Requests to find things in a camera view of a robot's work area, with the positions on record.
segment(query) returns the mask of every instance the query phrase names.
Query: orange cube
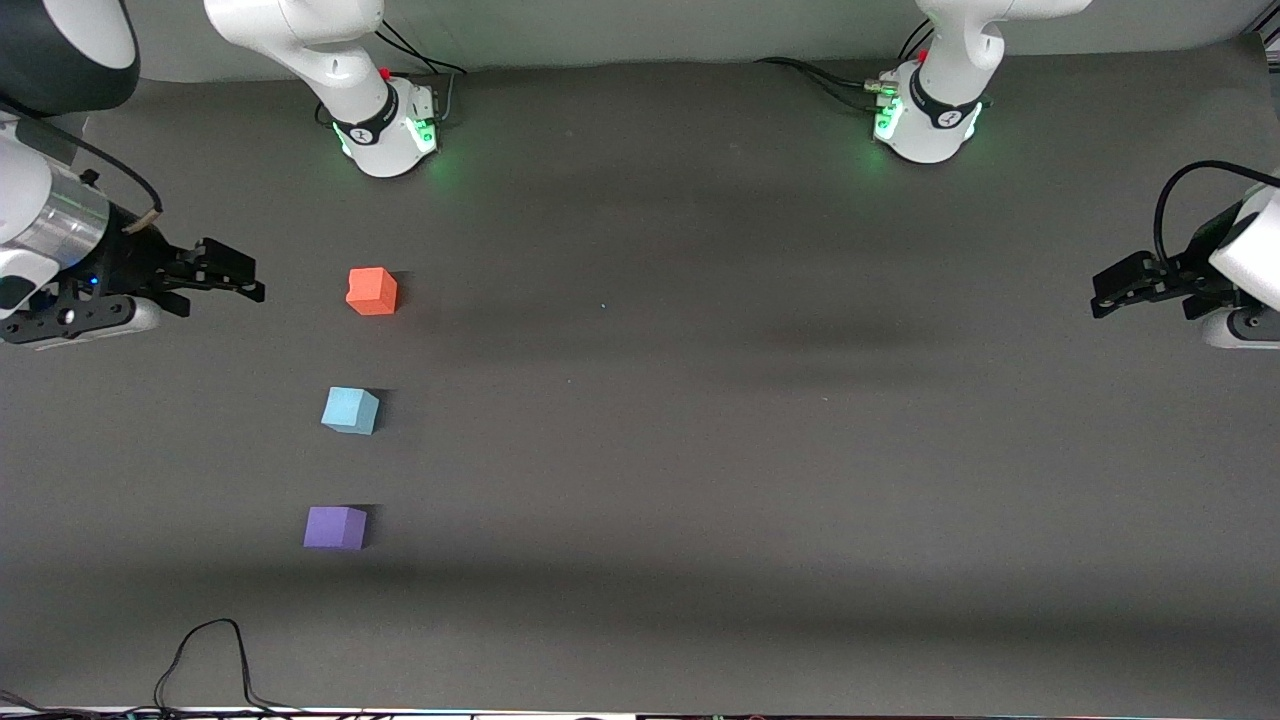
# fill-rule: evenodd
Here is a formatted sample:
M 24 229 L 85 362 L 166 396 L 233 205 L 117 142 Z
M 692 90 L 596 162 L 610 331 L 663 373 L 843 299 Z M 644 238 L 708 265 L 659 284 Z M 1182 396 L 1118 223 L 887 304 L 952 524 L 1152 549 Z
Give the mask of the orange cube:
M 387 268 L 352 268 L 347 284 L 347 305 L 356 313 L 390 315 L 396 311 L 396 278 Z

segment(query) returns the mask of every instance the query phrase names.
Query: green light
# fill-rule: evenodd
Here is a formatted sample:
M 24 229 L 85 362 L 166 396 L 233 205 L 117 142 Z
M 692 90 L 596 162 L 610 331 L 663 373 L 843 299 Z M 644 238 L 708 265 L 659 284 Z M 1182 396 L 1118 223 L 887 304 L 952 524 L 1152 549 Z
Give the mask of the green light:
M 881 110 L 881 119 L 876 123 L 876 136 L 886 141 L 893 137 L 893 131 L 897 129 L 897 120 L 901 117 L 902 99 L 895 97 L 892 102 Z
M 408 128 L 413 145 L 425 155 L 435 150 L 435 131 L 430 120 L 411 120 L 404 118 L 404 127 Z
M 342 154 L 351 158 L 351 147 L 347 147 L 347 138 L 342 136 L 342 131 L 338 129 L 338 123 L 333 123 L 333 133 L 338 136 L 338 142 L 342 143 Z
M 978 102 L 978 106 L 973 109 L 973 119 L 969 120 L 969 129 L 964 131 L 965 140 L 973 137 L 973 131 L 974 128 L 978 127 L 978 115 L 980 114 L 982 114 L 982 102 Z

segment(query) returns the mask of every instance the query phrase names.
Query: wire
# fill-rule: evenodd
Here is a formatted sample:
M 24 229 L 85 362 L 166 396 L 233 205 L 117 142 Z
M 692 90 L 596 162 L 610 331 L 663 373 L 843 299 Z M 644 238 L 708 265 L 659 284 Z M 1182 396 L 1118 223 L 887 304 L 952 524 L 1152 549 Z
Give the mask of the wire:
M 207 623 L 201 623 L 195 628 L 192 628 L 191 630 L 188 630 L 186 635 L 183 635 L 182 642 L 178 643 L 178 650 L 173 653 L 173 662 L 170 662 L 169 669 L 165 670 L 163 675 L 160 675 L 160 679 L 156 680 L 155 688 L 152 688 L 151 691 L 151 703 L 155 707 L 166 710 L 166 706 L 164 703 L 164 688 L 165 684 L 169 683 L 169 676 L 173 675 L 173 671 L 178 669 L 178 664 L 182 662 L 182 652 L 187 648 L 187 641 L 189 641 L 192 635 L 195 635 L 200 630 L 204 630 L 205 628 L 209 628 L 210 625 L 216 625 L 219 623 L 225 623 L 230 625 L 232 630 L 236 632 L 236 646 L 239 650 L 239 656 L 241 656 L 241 693 L 244 696 L 244 702 L 268 714 L 274 714 L 270 706 L 293 707 L 292 705 L 284 705 L 283 702 L 266 700 L 253 691 L 253 679 L 248 671 L 248 653 L 244 652 L 244 635 L 241 634 L 239 624 L 236 620 L 232 620 L 230 618 L 218 618 L 216 620 L 209 620 Z
M 440 113 L 440 117 L 436 122 L 443 123 L 444 120 L 449 119 L 449 111 L 453 110 L 453 81 L 457 77 L 458 73 L 449 73 L 449 88 L 444 91 L 444 113 Z
M 316 109 L 311 113 L 311 118 L 316 122 L 316 124 L 317 126 L 328 126 L 329 123 L 332 123 L 333 122 L 333 115 L 330 114 L 329 119 L 324 120 L 324 119 L 320 118 L 320 110 L 328 111 L 328 109 L 324 106 L 324 101 L 316 102 Z
M 915 29 L 911 31 L 911 35 L 906 36 L 906 40 L 902 41 L 902 49 L 897 51 L 899 59 L 906 58 L 906 46 L 911 44 L 911 38 L 915 37 L 915 33 L 924 29 L 924 26 L 927 24 L 929 24 L 929 18 L 920 20 L 920 24 L 915 26 Z
M 1271 12 L 1267 13 L 1267 17 L 1258 20 L 1258 24 L 1253 26 L 1253 32 L 1262 32 L 1262 28 L 1265 28 L 1267 23 L 1271 22 L 1271 18 L 1276 17 L 1276 13 L 1280 13 L 1280 5 L 1272 8 Z
M 417 58 L 419 60 L 426 63 L 428 67 L 430 67 L 434 72 L 439 72 L 439 70 L 435 70 L 435 65 L 440 65 L 442 68 L 449 68 L 449 69 L 457 70 L 457 72 L 460 72 L 462 74 L 467 74 L 467 72 L 465 69 L 460 68 L 458 65 L 454 65 L 453 63 L 445 63 L 444 60 L 436 60 L 435 58 L 428 58 L 426 55 L 419 53 L 417 47 L 413 47 L 412 42 L 410 42 L 408 40 L 404 40 L 404 36 L 401 35 L 399 31 L 397 31 L 394 27 L 392 27 L 392 23 L 389 23 L 389 22 L 387 22 L 384 19 L 383 24 L 387 26 L 387 29 L 392 31 L 392 35 L 394 35 L 404 45 L 402 47 L 402 46 L 392 42 L 385 35 L 381 33 L 381 31 L 379 31 L 376 35 L 378 35 L 378 37 L 380 37 L 383 40 L 383 42 L 390 45 L 392 47 L 399 50 L 401 53 L 406 53 L 406 54 L 412 55 L 412 56 Z
M 795 68 L 795 69 L 800 70 L 800 74 L 803 74 L 810 82 L 813 82 L 814 85 L 817 85 L 819 90 L 822 90 L 823 92 L 826 92 L 829 97 L 832 97 L 833 100 L 836 100 L 841 105 L 844 105 L 846 108 L 851 108 L 854 110 L 860 110 L 860 111 L 864 111 L 864 113 L 874 113 L 876 111 L 874 108 L 869 108 L 869 106 L 865 106 L 865 105 L 859 105 L 858 102 L 854 102 L 849 97 L 845 97 L 844 95 L 841 95 L 840 92 L 836 91 L 836 87 L 849 88 L 849 90 L 863 90 L 861 81 L 852 81 L 852 79 L 842 78 L 842 77 L 840 77 L 837 74 L 833 74 L 833 73 L 829 73 L 829 72 L 827 72 L 827 70 L 824 70 L 824 69 L 822 69 L 822 68 L 819 68 L 819 67 L 817 67 L 814 64 L 805 63 L 803 60 L 796 60 L 794 58 L 777 58 L 777 56 L 774 56 L 774 58 L 760 58 L 759 60 L 756 60 L 756 63 L 764 63 L 764 64 L 769 64 L 769 65 L 783 65 L 783 67 L 787 67 L 787 68 Z
M 852 90 L 863 90 L 863 81 L 842 78 L 835 73 L 827 72 L 813 63 L 805 63 L 804 60 L 796 60 L 795 58 L 781 58 L 769 56 L 760 58 L 756 63 L 765 63 L 769 65 L 786 65 L 788 68 L 795 68 L 803 73 L 819 77 L 832 85 L 838 85 L 840 87 L 849 87 Z
M 374 35 L 376 35 L 378 38 L 381 40 L 383 42 L 385 42 L 387 45 L 390 45 L 392 47 L 399 50 L 401 53 L 408 55 L 410 58 L 413 58 L 415 60 L 425 63 L 428 68 L 431 68 L 433 73 L 435 73 L 435 74 L 440 73 L 440 69 L 436 68 L 435 65 L 433 65 L 430 60 L 424 59 L 421 55 L 419 55 L 417 53 L 410 50 L 408 47 L 403 47 L 403 46 L 398 45 L 394 40 L 392 40 L 392 38 L 387 37 L 385 35 L 383 35 L 381 31 L 375 32 Z
M 924 37 L 922 37 L 920 40 L 918 40 L 915 42 L 915 45 L 913 45 L 911 49 L 906 51 L 905 58 L 910 58 L 911 55 L 915 55 L 915 51 L 919 50 L 920 46 L 924 45 L 924 42 L 928 38 L 931 38 L 931 37 L 933 37 L 933 28 L 932 27 L 929 28 L 929 32 L 924 33 Z
M 31 720 L 31 719 L 44 719 L 44 720 L 52 720 L 52 719 L 106 720 L 106 719 L 113 719 L 113 717 L 125 717 L 125 716 L 128 716 L 131 714 L 134 714 L 134 712 L 151 710 L 147 706 L 138 706 L 138 707 L 131 707 L 129 710 L 124 710 L 124 711 L 120 711 L 120 712 L 97 712 L 97 711 L 93 711 L 93 710 L 82 710 L 82 708 L 78 708 L 78 707 L 41 707 L 41 706 L 31 702 L 29 700 L 26 700 L 22 696 L 19 696 L 17 693 L 12 693 L 12 692 L 5 691 L 5 689 L 0 689 L 0 701 L 6 702 L 9 705 L 17 705 L 19 707 L 24 707 L 24 708 L 31 710 L 32 712 L 35 712 L 36 715 L 22 715 L 22 717 L 28 719 L 28 720 Z
M 151 183 L 148 183 L 147 179 L 140 176 L 133 168 L 125 165 L 120 160 L 116 160 L 114 156 L 111 156 L 102 149 L 97 147 L 96 145 L 91 143 L 90 141 L 76 137 L 74 135 L 64 131 L 63 128 L 55 126 L 54 123 L 50 123 L 49 120 L 37 117 L 35 113 L 27 110 L 19 102 L 15 102 L 6 96 L 0 95 L 0 105 L 3 105 L 5 110 L 18 115 L 19 118 L 40 124 L 46 131 L 54 133 L 56 137 L 65 140 L 67 142 L 70 142 L 77 147 L 87 150 L 93 155 L 97 155 L 115 169 L 129 176 L 129 179 L 138 183 L 138 186 L 142 187 L 143 191 L 146 191 L 147 196 L 151 197 L 151 209 L 143 213 L 141 218 L 138 218 L 128 227 L 125 227 L 123 231 L 124 234 L 133 234 L 146 228 L 151 223 L 156 222 L 156 218 L 159 218 L 160 214 L 164 213 L 164 204 L 160 201 L 160 193 L 156 192 L 156 188 L 151 187 Z
M 44 708 L 50 712 L 5 712 L 0 714 L 4 720 L 270 720 L 270 719 L 315 719 L 315 720 L 390 720 L 392 717 L 419 716 L 422 720 L 431 720 L 430 712 L 408 711 L 397 715 L 337 715 L 334 711 L 297 711 L 288 710 L 184 710 L 184 708 L 157 708 L 133 707 L 129 710 L 101 712 L 79 707 Z
M 1169 195 L 1174 191 L 1174 186 L 1176 186 L 1179 181 L 1202 168 L 1226 170 L 1271 187 L 1280 187 L 1280 178 L 1268 176 L 1267 173 L 1260 173 L 1258 170 L 1245 168 L 1244 165 L 1228 163 L 1225 160 L 1199 160 L 1198 163 L 1184 165 L 1174 173 L 1167 182 L 1165 182 L 1165 187 L 1160 191 L 1160 197 L 1156 200 L 1156 219 L 1152 228 L 1155 234 L 1156 258 L 1160 259 L 1160 266 L 1167 275 L 1165 284 L 1171 287 L 1183 287 L 1188 292 L 1203 297 L 1204 293 L 1199 288 L 1197 288 L 1193 283 L 1183 281 L 1183 278 L 1176 273 L 1172 260 L 1169 259 L 1169 252 L 1165 251 L 1165 206 L 1169 205 Z

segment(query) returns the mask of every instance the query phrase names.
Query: purple cube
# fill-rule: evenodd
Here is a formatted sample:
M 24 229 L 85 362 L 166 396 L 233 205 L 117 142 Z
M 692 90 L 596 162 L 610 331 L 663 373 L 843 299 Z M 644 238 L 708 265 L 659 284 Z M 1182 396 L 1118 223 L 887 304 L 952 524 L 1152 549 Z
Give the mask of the purple cube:
M 312 507 L 302 547 L 360 550 L 365 546 L 365 511 L 355 507 Z

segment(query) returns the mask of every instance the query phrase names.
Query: white wall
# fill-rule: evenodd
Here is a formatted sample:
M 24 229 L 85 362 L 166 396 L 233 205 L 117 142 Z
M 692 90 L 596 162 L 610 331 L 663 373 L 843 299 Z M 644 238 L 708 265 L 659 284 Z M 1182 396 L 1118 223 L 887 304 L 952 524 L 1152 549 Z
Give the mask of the white wall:
M 289 77 L 224 42 L 201 0 L 125 0 L 142 76 L 205 82 Z M 1268 0 L 1094 0 L 1057 20 L 1009 23 L 1014 54 L 1174 50 L 1236 35 Z M 419 50 L 467 68 L 640 60 L 887 58 L 922 15 L 911 0 L 387 0 Z M 379 64 L 410 69 L 366 42 Z

